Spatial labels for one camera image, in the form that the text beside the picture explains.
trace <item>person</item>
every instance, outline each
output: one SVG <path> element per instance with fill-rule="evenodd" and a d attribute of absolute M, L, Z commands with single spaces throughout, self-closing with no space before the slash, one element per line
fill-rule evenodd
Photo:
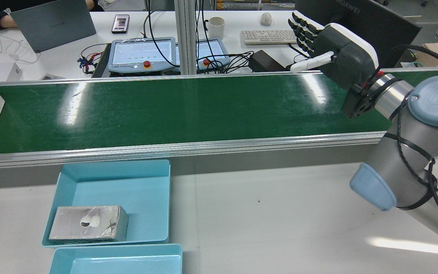
<path fill-rule="evenodd" d="M 51 1 L 53 0 L 0 0 L 0 29 L 17 27 L 13 18 L 11 18 L 11 15 L 7 14 L 5 11 L 6 9 L 17 11 Z M 97 4 L 97 0 L 85 0 L 85 2 L 90 11 L 103 11 L 103 9 Z"/>

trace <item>conveyor belt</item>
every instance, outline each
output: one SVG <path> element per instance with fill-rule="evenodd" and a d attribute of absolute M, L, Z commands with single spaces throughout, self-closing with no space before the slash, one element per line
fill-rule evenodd
<path fill-rule="evenodd" d="M 438 71 L 393 74 L 416 85 Z M 389 126 L 376 111 L 347 119 L 346 92 L 320 73 L 14 85 L 0 86 L 0 95 L 0 155 L 13 158 L 143 146 L 160 146 L 163 156 L 169 144 L 227 147 Z"/>

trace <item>white keyboard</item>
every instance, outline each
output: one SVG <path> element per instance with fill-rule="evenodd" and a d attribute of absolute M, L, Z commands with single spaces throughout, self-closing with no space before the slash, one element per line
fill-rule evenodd
<path fill-rule="evenodd" d="M 296 44 L 293 30 L 242 30 L 241 38 L 245 45 Z"/>

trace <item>light blue plastic bin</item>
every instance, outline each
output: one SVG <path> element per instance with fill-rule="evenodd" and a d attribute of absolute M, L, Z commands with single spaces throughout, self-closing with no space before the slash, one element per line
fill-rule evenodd
<path fill-rule="evenodd" d="M 181 274 L 179 244 L 62 247 L 49 274 Z"/>
<path fill-rule="evenodd" d="M 120 205 L 129 221 L 126 240 L 57 244 L 48 239 L 59 206 Z M 65 164 L 59 175 L 44 247 L 168 243 L 170 162 L 168 160 Z"/>

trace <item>laptop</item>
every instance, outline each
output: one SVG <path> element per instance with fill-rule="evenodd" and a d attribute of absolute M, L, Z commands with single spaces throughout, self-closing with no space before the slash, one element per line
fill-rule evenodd
<path fill-rule="evenodd" d="M 96 34 L 84 0 L 57 0 L 10 15 L 35 53 Z"/>

